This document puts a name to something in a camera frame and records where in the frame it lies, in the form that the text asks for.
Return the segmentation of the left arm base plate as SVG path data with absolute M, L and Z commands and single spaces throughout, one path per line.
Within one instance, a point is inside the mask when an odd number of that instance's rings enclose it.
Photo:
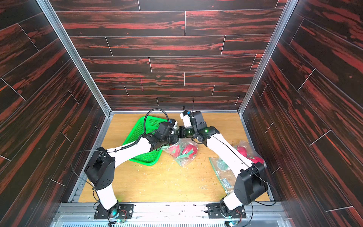
M 134 204 L 119 203 L 118 208 L 114 205 L 112 208 L 106 210 L 102 204 L 98 204 L 94 219 L 120 219 L 127 220 L 131 219 L 134 210 Z

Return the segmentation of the red dragon fruit toy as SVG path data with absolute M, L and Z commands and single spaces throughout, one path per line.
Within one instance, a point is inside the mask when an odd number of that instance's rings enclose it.
M 193 144 L 188 144 L 182 151 L 181 156 L 183 158 L 192 158 L 196 156 L 198 152 L 198 147 Z
M 180 152 L 181 152 L 181 149 L 179 146 L 171 146 L 170 148 L 170 155 L 173 157 L 173 158 L 178 158 L 179 155 L 180 155 Z

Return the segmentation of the green perforated plastic tray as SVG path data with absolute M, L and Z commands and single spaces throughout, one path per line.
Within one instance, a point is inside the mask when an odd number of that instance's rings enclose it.
M 126 138 L 124 145 L 132 144 L 141 135 L 144 134 L 144 123 L 146 123 L 146 134 L 151 133 L 159 128 L 160 123 L 166 122 L 166 119 L 148 116 L 146 122 L 144 122 L 145 117 L 141 117 L 133 129 Z M 135 151 L 137 156 L 129 159 L 129 161 L 139 163 L 145 166 L 154 165 L 161 156 L 161 150 L 150 150 L 150 143 L 143 137 L 139 140 L 138 144 L 131 147 L 131 151 Z

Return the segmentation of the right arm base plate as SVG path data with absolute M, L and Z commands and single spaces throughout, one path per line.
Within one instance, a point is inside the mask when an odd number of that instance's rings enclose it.
M 234 210 L 230 210 L 226 205 L 221 203 L 208 203 L 204 210 L 208 214 L 210 219 L 217 218 L 246 218 L 244 206 L 239 206 Z

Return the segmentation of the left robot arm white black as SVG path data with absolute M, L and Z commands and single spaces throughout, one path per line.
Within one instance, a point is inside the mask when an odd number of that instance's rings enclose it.
M 85 173 L 96 190 L 108 218 L 116 219 L 120 213 L 119 202 L 112 188 L 115 169 L 136 156 L 149 153 L 162 146 L 176 144 L 178 140 L 179 137 L 176 134 L 163 136 L 148 133 L 141 135 L 133 143 L 110 149 L 99 147 L 94 151 L 85 167 Z

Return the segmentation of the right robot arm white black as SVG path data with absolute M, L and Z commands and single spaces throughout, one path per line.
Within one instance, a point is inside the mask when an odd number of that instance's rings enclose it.
M 181 139 L 192 138 L 215 152 L 232 170 L 236 177 L 233 192 L 220 200 L 220 210 L 225 217 L 236 208 L 248 205 L 268 190 L 266 170 L 262 163 L 254 163 L 230 145 L 213 126 L 195 131 L 181 126 L 176 135 Z

